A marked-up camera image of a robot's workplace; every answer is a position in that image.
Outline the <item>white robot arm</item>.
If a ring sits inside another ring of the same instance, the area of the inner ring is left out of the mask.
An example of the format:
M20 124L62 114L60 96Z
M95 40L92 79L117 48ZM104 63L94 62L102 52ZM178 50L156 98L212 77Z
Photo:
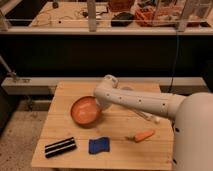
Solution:
M118 88L106 75L94 89L102 108L118 104L174 123L172 171L213 171L213 93L189 96Z

